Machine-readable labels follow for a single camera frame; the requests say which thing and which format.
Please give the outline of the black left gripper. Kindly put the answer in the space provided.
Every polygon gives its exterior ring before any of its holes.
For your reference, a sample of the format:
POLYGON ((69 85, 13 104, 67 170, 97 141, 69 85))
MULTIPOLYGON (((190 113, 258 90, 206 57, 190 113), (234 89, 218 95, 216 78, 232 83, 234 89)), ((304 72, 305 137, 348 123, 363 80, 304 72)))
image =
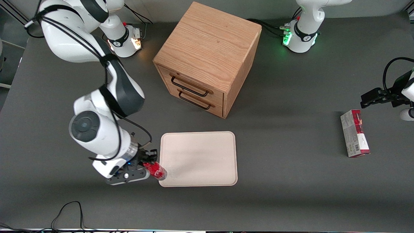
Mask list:
POLYGON ((374 88, 361 96, 361 108, 365 109, 371 105, 384 104, 391 102, 392 107, 410 105, 411 101, 402 94, 402 90, 407 85, 412 72, 406 72, 394 81, 393 86, 388 89, 393 99, 389 99, 387 92, 382 88, 374 88))

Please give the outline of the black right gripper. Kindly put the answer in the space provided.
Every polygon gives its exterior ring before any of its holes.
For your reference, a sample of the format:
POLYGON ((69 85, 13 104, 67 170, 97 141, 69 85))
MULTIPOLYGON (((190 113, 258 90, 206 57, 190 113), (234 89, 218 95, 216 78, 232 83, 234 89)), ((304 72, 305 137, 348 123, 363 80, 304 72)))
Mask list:
POLYGON ((158 150, 145 150, 139 148, 136 154, 136 164, 145 168, 147 172, 151 172, 151 165, 158 161, 158 150))

